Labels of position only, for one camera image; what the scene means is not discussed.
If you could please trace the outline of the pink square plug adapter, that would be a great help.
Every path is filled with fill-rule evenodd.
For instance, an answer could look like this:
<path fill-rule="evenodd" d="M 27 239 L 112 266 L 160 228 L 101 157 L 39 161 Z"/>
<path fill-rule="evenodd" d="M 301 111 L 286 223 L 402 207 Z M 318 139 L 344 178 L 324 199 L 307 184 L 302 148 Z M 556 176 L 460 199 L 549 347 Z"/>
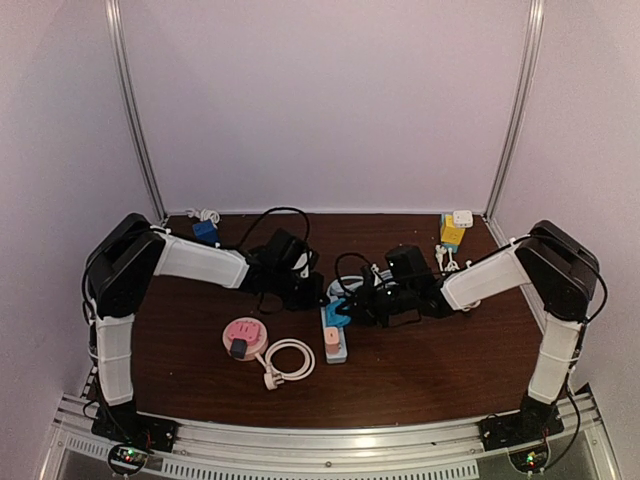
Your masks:
<path fill-rule="evenodd" d="M 225 329 L 225 336 L 231 342 L 244 340 L 248 345 L 254 345 L 260 341 L 264 325 L 255 319 L 237 319 L 231 322 Z"/>

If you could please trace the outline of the dark navy plug charger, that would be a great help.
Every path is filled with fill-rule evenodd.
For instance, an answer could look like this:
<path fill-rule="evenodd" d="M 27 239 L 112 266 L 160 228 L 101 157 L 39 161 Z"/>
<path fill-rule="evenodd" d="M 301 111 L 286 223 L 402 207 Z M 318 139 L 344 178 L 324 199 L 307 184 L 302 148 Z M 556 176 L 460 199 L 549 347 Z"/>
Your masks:
<path fill-rule="evenodd" d="M 245 339 L 234 338 L 229 348 L 229 354 L 236 360 L 243 361 L 246 357 L 248 344 Z"/>

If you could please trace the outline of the blue square plug adapter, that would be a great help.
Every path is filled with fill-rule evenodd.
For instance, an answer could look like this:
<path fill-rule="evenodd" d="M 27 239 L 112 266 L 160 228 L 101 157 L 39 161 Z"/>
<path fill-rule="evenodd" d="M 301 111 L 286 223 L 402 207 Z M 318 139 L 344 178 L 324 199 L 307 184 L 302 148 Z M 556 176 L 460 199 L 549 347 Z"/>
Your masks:
<path fill-rule="evenodd" d="M 325 324 L 327 327 L 340 329 L 349 325 L 351 321 L 345 298 L 339 298 L 325 307 Z"/>

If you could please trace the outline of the light blue power strip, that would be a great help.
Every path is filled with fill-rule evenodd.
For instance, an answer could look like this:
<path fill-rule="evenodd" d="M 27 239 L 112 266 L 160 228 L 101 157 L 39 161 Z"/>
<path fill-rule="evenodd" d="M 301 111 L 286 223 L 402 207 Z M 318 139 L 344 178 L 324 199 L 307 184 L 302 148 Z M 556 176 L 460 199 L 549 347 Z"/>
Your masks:
<path fill-rule="evenodd" d="M 320 307 L 326 363 L 343 364 L 348 358 L 346 327 L 351 318 L 338 312 L 347 299 L 347 292 L 353 292 L 363 283 L 363 277 L 349 275 L 333 280 L 326 291 L 328 302 Z"/>

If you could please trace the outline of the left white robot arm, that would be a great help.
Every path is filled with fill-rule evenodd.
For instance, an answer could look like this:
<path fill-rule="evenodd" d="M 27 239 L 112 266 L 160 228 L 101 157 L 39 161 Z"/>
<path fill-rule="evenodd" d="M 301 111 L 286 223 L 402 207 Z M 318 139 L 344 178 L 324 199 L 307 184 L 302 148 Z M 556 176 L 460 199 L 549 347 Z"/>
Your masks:
<path fill-rule="evenodd" d="M 134 398 L 132 330 L 152 280 L 170 276 L 252 295 L 274 295 L 288 311 L 325 304 L 319 255 L 307 237 L 277 229 L 249 250 L 242 243 L 213 246 L 152 225 L 143 215 L 126 216 L 89 255 L 82 278 L 83 310 L 99 390 L 109 406 L 106 429 L 123 444 L 137 442 L 144 424 L 122 406 Z"/>

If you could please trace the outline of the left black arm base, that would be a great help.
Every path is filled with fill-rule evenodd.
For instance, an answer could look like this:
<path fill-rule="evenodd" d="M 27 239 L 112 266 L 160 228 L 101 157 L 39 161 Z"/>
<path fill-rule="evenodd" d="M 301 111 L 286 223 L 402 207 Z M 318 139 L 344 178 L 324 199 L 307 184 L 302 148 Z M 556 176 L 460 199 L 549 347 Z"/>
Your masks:
<path fill-rule="evenodd" d="M 91 432 L 113 441 L 106 462 L 121 477 L 140 473 L 160 453 L 171 453 L 178 424 L 174 420 L 139 414 L 133 402 L 118 406 L 99 403 Z"/>

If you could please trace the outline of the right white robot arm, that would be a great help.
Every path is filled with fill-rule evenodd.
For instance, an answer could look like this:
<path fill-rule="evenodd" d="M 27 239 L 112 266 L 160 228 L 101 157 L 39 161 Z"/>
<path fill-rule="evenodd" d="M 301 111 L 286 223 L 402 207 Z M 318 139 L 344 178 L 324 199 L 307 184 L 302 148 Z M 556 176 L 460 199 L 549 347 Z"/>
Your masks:
<path fill-rule="evenodd" d="M 524 295 L 543 337 L 525 394 L 535 403 L 514 417 L 512 430 L 519 440 L 535 440 L 551 424 L 545 405 L 561 394 L 586 328 L 600 313 L 590 308 L 595 291 L 607 288 L 596 256 L 541 220 L 526 235 L 455 271 L 433 271 L 414 245 L 392 249 L 386 262 L 385 271 L 364 266 L 350 284 L 338 276 L 325 311 L 352 323 L 387 327 L 396 315 L 447 318 L 507 291 Z"/>

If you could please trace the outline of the round pink power socket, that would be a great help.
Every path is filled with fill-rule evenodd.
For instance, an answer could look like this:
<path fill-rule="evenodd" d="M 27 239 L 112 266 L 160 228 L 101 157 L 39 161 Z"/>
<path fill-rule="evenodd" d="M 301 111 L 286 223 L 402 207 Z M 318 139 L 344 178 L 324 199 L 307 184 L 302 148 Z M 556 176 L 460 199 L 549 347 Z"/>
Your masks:
<path fill-rule="evenodd" d="M 237 319 L 258 320 L 252 317 L 241 317 Z M 261 323 L 264 327 L 260 341 L 254 345 L 248 345 L 246 357 L 243 361 L 233 359 L 240 362 L 257 361 L 264 369 L 263 382 L 266 389 L 269 391 L 278 389 L 286 382 L 297 382 L 309 377 L 314 372 L 316 366 L 316 358 L 313 350 L 306 343 L 294 338 L 280 339 L 274 343 L 270 343 L 267 328 L 263 322 Z M 225 336 L 225 329 L 229 324 L 227 324 L 223 330 L 222 343 L 227 354 L 230 356 L 229 348 L 231 341 Z M 297 350 L 302 355 L 302 365 L 293 372 L 282 371 L 277 368 L 273 362 L 273 357 L 281 350 L 285 349 Z"/>

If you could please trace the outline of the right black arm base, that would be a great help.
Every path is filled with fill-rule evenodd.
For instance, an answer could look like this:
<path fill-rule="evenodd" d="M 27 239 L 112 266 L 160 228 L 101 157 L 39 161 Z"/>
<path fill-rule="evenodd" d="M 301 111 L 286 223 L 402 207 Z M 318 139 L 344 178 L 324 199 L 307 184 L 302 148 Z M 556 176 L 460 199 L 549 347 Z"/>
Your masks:
<path fill-rule="evenodd" d="M 554 404 L 524 396 L 520 409 L 510 414 L 490 414 L 478 423 L 485 451 L 509 449 L 511 465 L 520 473 L 541 473 L 550 462 L 549 437 L 564 431 Z"/>

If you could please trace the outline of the salmon pink plug charger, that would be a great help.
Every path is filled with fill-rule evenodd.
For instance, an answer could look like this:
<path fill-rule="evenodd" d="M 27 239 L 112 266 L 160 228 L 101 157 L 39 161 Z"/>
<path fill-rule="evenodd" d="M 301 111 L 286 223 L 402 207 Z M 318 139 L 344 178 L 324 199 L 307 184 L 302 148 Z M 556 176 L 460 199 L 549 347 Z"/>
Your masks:
<path fill-rule="evenodd" d="M 339 329 L 337 327 L 325 327 L 323 334 L 325 352 L 329 355 L 337 355 L 341 348 Z"/>

